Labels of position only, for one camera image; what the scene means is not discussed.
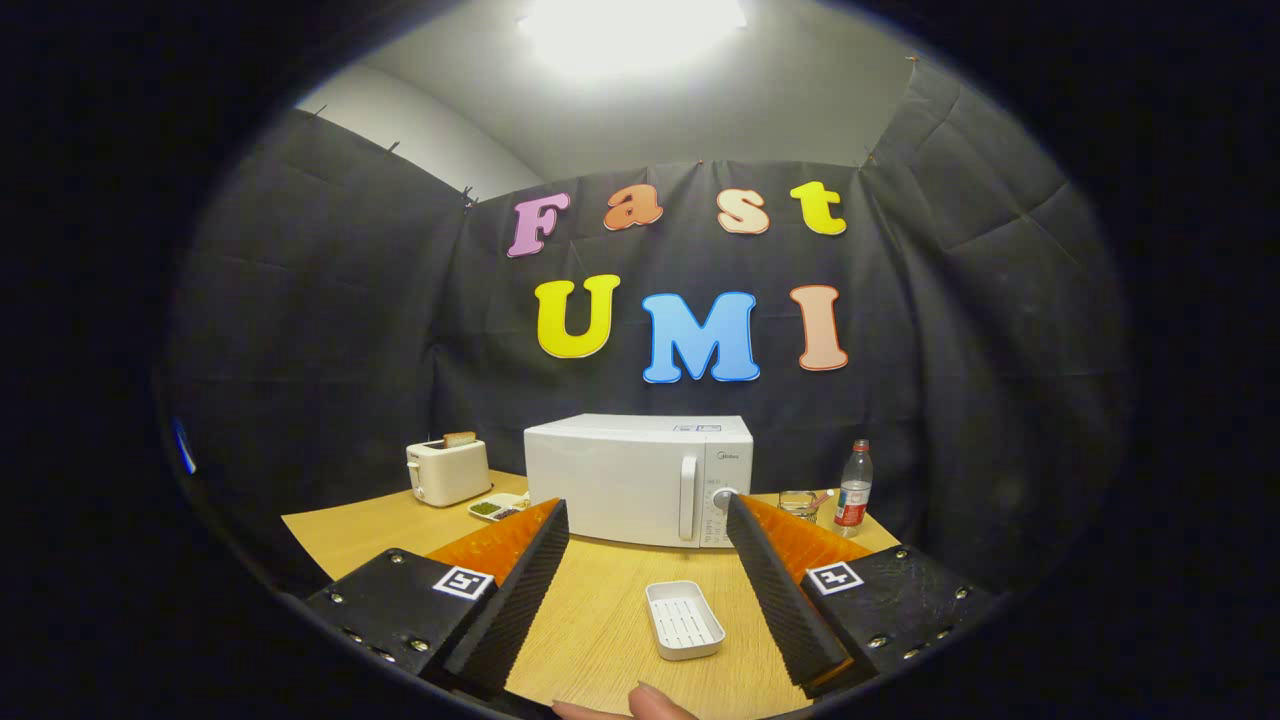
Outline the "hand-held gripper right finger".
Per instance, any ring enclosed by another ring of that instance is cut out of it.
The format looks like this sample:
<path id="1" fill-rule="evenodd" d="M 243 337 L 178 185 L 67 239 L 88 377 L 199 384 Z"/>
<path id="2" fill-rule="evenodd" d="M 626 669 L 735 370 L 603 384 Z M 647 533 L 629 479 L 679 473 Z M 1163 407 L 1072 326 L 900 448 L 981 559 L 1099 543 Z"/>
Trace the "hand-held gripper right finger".
<path id="1" fill-rule="evenodd" d="M 909 544 L 864 546 L 744 495 L 726 528 L 791 682 L 819 700 L 915 667 L 996 596 Z"/>

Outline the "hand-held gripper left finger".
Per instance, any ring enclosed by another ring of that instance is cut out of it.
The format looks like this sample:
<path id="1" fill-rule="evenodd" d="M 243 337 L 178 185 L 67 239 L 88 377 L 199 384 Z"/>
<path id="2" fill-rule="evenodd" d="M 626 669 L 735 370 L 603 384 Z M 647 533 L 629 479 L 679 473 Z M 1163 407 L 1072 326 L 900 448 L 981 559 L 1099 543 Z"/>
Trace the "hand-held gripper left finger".
<path id="1" fill-rule="evenodd" d="M 489 701 L 506 692 L 568 541 L 567 503 L 550 498 L 426 555 L 384 550 L 305 605 L 383 664 Z"/>

